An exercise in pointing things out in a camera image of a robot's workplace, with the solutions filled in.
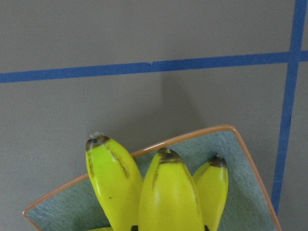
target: plate rim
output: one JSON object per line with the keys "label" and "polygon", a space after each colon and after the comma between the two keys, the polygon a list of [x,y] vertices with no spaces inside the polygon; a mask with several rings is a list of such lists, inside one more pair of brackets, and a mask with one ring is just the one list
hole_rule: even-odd
{"label": "plate rim", "polygon": [[[270,211],[270,214],[271,214],[271,217],[272,217],[272,220],[274,221],[274,224],[277,228],[277,231],[282,231],[281,229],[281,226],[280,226],[280,223],[279,223],[279,220],[277,218],[277,215],[275,213],[275,210],[273,208],[273,205],[270,201],[270,197],[268,195],[268,192],[265,188],[265,185],[262,181],[262,178],[259,174],[259,171],[248,151],[248,148],[246,146],[246,144],[244,143],[244,140],[242,139],[240,133],[238,132],[238,130],[232,126],[232,125],[218,125],[218,126],[213,126],[213,127],[209,127],[209,128],[203,128],[203,129],[199,129],[199,130],[195,130],[195,131],[192,131],[192,132],[188,132],[188,133],[185,133],[183,135],[179,135],[179,136],[175,136],[173,138],[170,138],[170,139],[167,139],[167,140],[164,140],[164,141],[161,141],[161,142],[158,142],[158,143],[155,143],[155,144],[152,144],[150,146],[147,146],[145,148],[142,148],[138,151],[135,151],[135,152],[132,152],[131,153],[131,156],[135,159],[135,158],[138,158],[142,155],[145,155],[147,153],[150,153],[154,150],[157,150],[161,147],[165,147],[165,146],[169,146],[169,145],[173,145],[175,143],[179,143],[179,142],[182,142],[184,140],[188,140],[188,139],[192,139],[192,138],[196,138],[196,137],[199,137],[199,136],[203,136],[203,135],[208,135],[208,134],[211,134],[211,133],[215,133],[215,132],[220,132],[220,131],[225,131],[225,130],[228,130],[228,131],[231,131],[237,141],[239,142],[243,152],[244,152],[244,155],[246,156],[247,160],[248,160],[248,163],[251,167],[251,169],[253,170],[254,174],[255,174],[255,177],[259,183],[259,186],[263,192],[263,195],[265,197],[265,200],[267,202],[267,206],[269,208],[269,211]],[[31,203],[29,206],[27,206],[25,208],[25,210],[23,211],[23,217],[28,220],[37,230],[39,231],[44,231],[42,230],[34,221],[32,221],[28,216],[27,216],[27,213],[28,211],[30,211],[31,209],[33,209],[34,207],[36,207],[37,205],[41,204],[42,202],[50,199],[51,197],[55,196],[56,194],[59,194],[60,192],[88,179],[89,176],[88,174],[84,174],[82,176],[79,176],[71,181],[69,181],[68,183],[65,183],[63,184],[62,186],[52,190],[51,192],[45,194],[44,196],[40,197],[39,199],[35,200],[33,203]]]}

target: bowl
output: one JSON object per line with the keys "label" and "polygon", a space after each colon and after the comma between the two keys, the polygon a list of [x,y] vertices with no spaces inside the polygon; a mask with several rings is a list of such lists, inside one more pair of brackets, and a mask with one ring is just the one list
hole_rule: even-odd
{"label": "bowl", "polygon": [[[220,125],[193,131],[132,153],[143,177],[155,152],[162,147],[177,152],[192,174],[216,154],[225,158],[229,189],[219,231],[281,231],[259,172],[235,127]],[[39,198],[23,215],[40,231],[110,226],[87,174]]]}

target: blue line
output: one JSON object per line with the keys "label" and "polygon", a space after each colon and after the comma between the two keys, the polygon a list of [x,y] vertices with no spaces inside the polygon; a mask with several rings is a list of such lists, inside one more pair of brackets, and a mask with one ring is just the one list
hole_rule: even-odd
{"label": "blue line", "polygon": [[0,74],[0,83],[47,79],[180,71],[215,67],[287,63],[289,52],[196,58],[149,63],[112,64]]}
{"label": "blue line", "polygon": [[290,126],[292,119],[292,110],[293,110],[293,102],[296,89],[298,66],[301,59],[307,58],[307,52],[301,53],[300,51],[302,46],[303,32],[304,32],[306,7],[307,7],[307,0],[296,0],[294,17],[293,17],[292,36],[290,43],[289,63],[288,63],[284,97],[283,97],[277,160],[276,160],[274,182],[271,195],[271,201],[276,214],[278,213],[279,209],[285,161],[288,151],[288,142],[290,135]]}

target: gray surface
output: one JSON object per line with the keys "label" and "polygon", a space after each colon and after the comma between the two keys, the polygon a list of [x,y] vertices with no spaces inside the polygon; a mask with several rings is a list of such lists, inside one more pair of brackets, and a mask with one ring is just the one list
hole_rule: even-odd
{"label": "gray surface", "polygon": [[[289,0],[3,0],[0,73],[288,51],[293,9]],[[1,84],[0,231],[34,230],[21,212],[86,172],[85,141],[97,130],[135,151],[232,124],[270,193],[285,72],[280,64]],[[301,65],[303,87],[306,72]],[[296,94],[291,130],[290,151],[303,155],[300,164],[307,160],[306,90]],[[289,155],[286,165],[279,214],[284,231],[308,226],[299,201],[307,186],[297,183],[295,160]]]}
{"label": "gray surface", "polygon": [[[169,146],[193,174],[216,154],[228,166],[229,188],[220,231],[277,231],[260,185],[231,131],[221,131]],[[142,176],[155,152],[136,159]],[[28,212],[44,231],[84,231],[110,226],[89,180],[55,195]]]}

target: black banana tip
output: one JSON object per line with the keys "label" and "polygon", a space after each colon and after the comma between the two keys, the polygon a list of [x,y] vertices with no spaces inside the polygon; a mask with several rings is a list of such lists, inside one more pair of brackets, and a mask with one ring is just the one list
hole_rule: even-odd
{"label": "black banana tip", "polygon": [[227,167],[225,159],[220,155],[217,155],[213,159],[211,159],[210,165],[214,167]]}
{"label": "black banana tip", "polygon": [[109,139],[109,137],[103,135],[95,137],[94,139],[89,139],[86,143],[86,151],[104,145]]}
{"label": "black banana tip", "polygon": [[160,163],[167,162],[179,162],[181,161],[180,156],[173,150],[169,148],[161,148],[158,150],[158,155],[160,155]]}

